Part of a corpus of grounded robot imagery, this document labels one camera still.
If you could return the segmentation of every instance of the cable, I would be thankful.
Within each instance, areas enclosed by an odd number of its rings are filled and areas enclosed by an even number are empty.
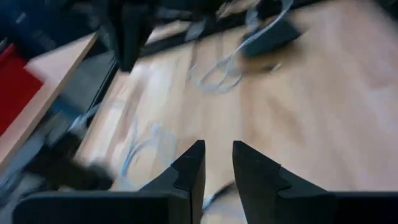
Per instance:
[[[115,103],[120,103],[124,102],[122,100],[117,100],[114,102],[111,102],[112,106],[115,106]],[[80,137],[80,139],[83,140],[83,138],[86,135],[87,132],[87,121],[97,113],[97,111],[100,109],[100,106],[105,106],[108,103],[98,103],[97,105],[93,106],[90,110],[88,110],[85,114],[80,115],[77,117],[72,125],[69,127],[68,132],[73,133],[77,136]]]
[[[235,191],[237,191],[235,181],[224,185],[215,194],[213,194],[213,196],[203,201],[201,215],[203,216],[216,201]]]
[[[271,29],[275,24],[277,24],[287,13],[290,7],[293,4],[293,0],[280,0],[282,2],[282,10],[279,16],[274,19],[268,26],[261,29],[259,32],[253,34],[251,37],[247,38],[230,56],[224,58],[223,60],[217,62],[205,75],[198,81],[197,85],[206,92],[213,92],[213,93],[227,93],[232,90],[239,82],[242,80],[242,71],[238,70],[234,65],[234,58],[238,54],[238,52],[251,42],[258,39],[261,35],[266,33],[269,29]],[[188,80],[192,79],[194,71],[197,65],[195,64],[189,71],[188,71]],[[204,84],[203,82],[214,73],[215,70],[223,68],[224,69],[224,76],[218,83],[209,83]],[[227,86],[222,86],[228,77],[236,76],[236,80]]]
[[[152,134],[158,137],[158,151],[160,153],[161,166],[170,166],[176,160],[175,152],[177,150],[177,141],[172,132],[165,130],[158,124],[152,126]]]
[[[138,143],[137,141],[137,126],[138,126],[138,119],[136,117],[134,117],[134,121],[133,121],[133,137],[132,137],[132,141],[129,147],[129,151],[127,152],[127,156],[123,162],[122,168],[120,170],[120,178],[125,181],[128,184],[129,188],[135,188],[135,185],[133,184],[132,181],[130,181],[129,179],[126,178],[127,176],[127,171],[129,169],[129,166],[131,165],[132,160],[135,158],[135,156],[137,155],[137,153],[141,152],[144,148],[150,146],[150,145],[157,145],[157,150],[159,152],[171,152],[171,154],[175,154],[175,150],[176,150],[176,140],[173,136],[172,133],[166,131],[166,130],[162,130],[162,128],[157,125],[154,124],[152,127],[152,134],[155,136],[155,138],[152,139],[147,139],[141,143]],[[171,150],[166,150],[163,146],[162,146],[162,142],[163,142],[163,137],[166,137],[167,139],[169,139],[172,148]],[[171,165],[171,163],[173,163],[174,161],[174,156],[170,157],[170,160],[167,161],[167,165]]]

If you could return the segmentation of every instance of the black object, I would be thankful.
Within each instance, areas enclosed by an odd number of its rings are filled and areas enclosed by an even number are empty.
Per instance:
[[[197,141],[138,192],[46,192],[23,200],[14,224],[200,223],[205,142]]]
[[[380,4],[395,20],[398,19],[398,0],[375,0]]]
[[[249,224],[398,222],[397,192],[328,192],[241,141],[233,165]]]
[[[0,35],[16,44],[19,53],[30,59],[61,47],[95,29],[84,14],[71,11],[60,14],[31,0],[0,1]]]
[[[318,1],[322,0],[296,0],[292,9]],[[51,0],[50,2],[55,2],[56,7],[61,9],[68,9],[76,2],[90,2],[94,13],[109,34],[111,48],[114,50],[120,70],[124,72],[130,72],[139,57],[152,55],[189,41],[242,26],[246,18],[246,11],[239,12],[213,21],[213,23],[211,21],[206,23],[208,26],[205,26],[205,30],[196,38],[187,40],[187,31],[183,31],[145,45],[156,24],[175,20],[211,20],[209,18],[214,20],[215,11],[223,2],[230,2],[230,0],[63,0],[58,2]],[[165,9],[173,9],[181,11],[181,13],[175,13],[174,18],[159,17],[159,10],[164,11]],[[274,16],[280,11],[280,2],[262,0],[258,11],[260,19]]]
[[[118,68],[118,64],[117,64],[116,60],[112,59],[110,61],[109,70],[108,70],[103,82],[101,83],[101,86],[98,88],[98,91],[97,91],[96,95],[94,96],[93,101],[91,102],[90,107],[88,108],[87,111],[94,108],[98,103],[102,102],[102,100],[104,99],[106,92],[108,91],[109,87],[111,86],[113,78],[115,77],[118,70],[119,70],[119,68]],[[88,121],[87,121],[88,127],[90,126],[93,118],[88,119]]]
[[[66,133],[52,146],[44,144],[23,172],[43,177],[55,189],[61,186],[76,190],[110,189],[113,177],[104,167],[98,164],[86,167],[73,160],[80,143],[78,136]]]
[[[256,29],[243,37],[243,41],[257,34],[261,28]],[[255,57],[279,49],[300,37],[301,33],[287,20],[281,19],[267,32],[260,35],[250,44],[243,47],[245,57]]]

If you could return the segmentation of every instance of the wooden floor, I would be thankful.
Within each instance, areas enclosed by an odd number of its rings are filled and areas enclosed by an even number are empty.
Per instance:
[[[78,158],[106,161],[118,172],[136,114],[139,138],[159,124],[177,138],[176,156],[206,141],[205,196],[234,179],[234,140],[328,190],[398,190],[396,25],[364,0],[325,1],[290,18],[303,35],[272,55],[239,59],[251,72],[227,94],[202,92],[187,72],[197,64],[199,77],[231,54],[244,29],[140,60],[113,82]],[[276,63],[278,70],[259,72]],[[132,181],[164,170],[161,155],[149,148],[139,154]]]

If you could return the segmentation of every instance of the gray cable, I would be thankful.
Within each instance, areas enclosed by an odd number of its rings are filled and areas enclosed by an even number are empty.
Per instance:
[[[156,124],[154,124],[154,128],[152,128],[152,134],[155,135],[156,137],[154,137],[152,139],[147,139],[147,140],[145,140],[145,141],[143,141],[141,143],[138,143],[138,141],[137,141],[138,119],[136,117],[134,117],[133,123],[134,124],[132,125],[132,128],[133,128],[133,132],[134,133],[133,133],[132,141],[131,141],[131,144],[130,144],[130,147],[129,147],[129,151],[127,152],[127,156],[124,159],[122,168],[120,170],[120,178],[129,185],[129,186],[127,186],[129,188],[136,188],[137,187],[137,185],[134,185],[133,182],[131,182],[129,179],[126,178],[128,169],[130,167],[130,164],[131,164],[132,160],[135,158],[135,156],[137,155],[137,153],[141,152],[144,148],[146,148],[148,146],[151,146],[151,145],[154,145],[154,146],[157,145],[157,147],[158,147],[157,150],[158,151],[165,152],[166,148],[164,148],[164,146],[160,145],[160,143],[162,142],[161,141],[162,140],[161,137],[166,137],[166,138],[169,139],[169,141],[170,141],[170,143],[172,144],[172,147],[173,147],[173,149],[172,149],[172,151],[173,151],[172,153],[173,154],[175,154],[175,150],[177,148],[176,141],[175,141],[175,138],[174,138],[173,134],[168,132],[168,131],[166,131],[166,130],[163,130],[162,131],[163,133],[160,133],[161,132],[161,131],[159,131],[160,127],[157,126]],[[170,160],[168,161],[169,162],[168,166],[173,161],[174,161],[174,158],[173,157],[170,158]]]
[[[293,4],[293,0],[280,0],[282,2],[282,10],[279,16],[273,20],[268,26],[261,29],[259,32],[255,33],[251,37],[247,38],[236,50],[233,54],[226,57],[225,59],[217,62],[205,75],[198,81],[197,85],[205,92],[212,92],[212,93],[227,93],[232,90],[239,82],[242,80],[242,71],[238,70],[234,64],[234,58],[236,54],[245,46],[250,44],[251,42],[258,39],[261,35],[269,31],[275,24],[277,24],[287,13],[290,7]],[[188,71],[188,80],[191,80],[196,69],[197,65],[195,64],[189,71]],[[213,74],[217,69],[223,68],[224,69],[224,76],[218,83],[209,83],[204,84],[204,81]],[[223,86],[224,82],[228,77],[236,77],[236,80],[227,86]]]
[[[77,117],[72,125],[69,127],[68,132],[71,132],[73,134],[76,134],[77,136],[80,137],[80,139],[83,140],[83,138],[85,137],[86,133],[87,133],[87,121],[90,117],[92,117],[94,114],[97,113],[97,111],[100,109],[100,106],[104,107],[104,106],[112,106],[112,107],[116,107],[117,103],[122,102],[122,100],[116,100],[115,102],[112,103],[107,103],[107,102],[102,102],[102,103],[98,103],[97,105],[95,105],[94,107],[92,107],[90,110],[88,110],[85,114],[80,115],[79,117]]]

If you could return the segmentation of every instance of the red object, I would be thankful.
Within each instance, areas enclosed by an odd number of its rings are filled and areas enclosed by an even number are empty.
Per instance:
[[[25,65],[14,45],[0,55],[0,135],[43,85],[24,70]]]

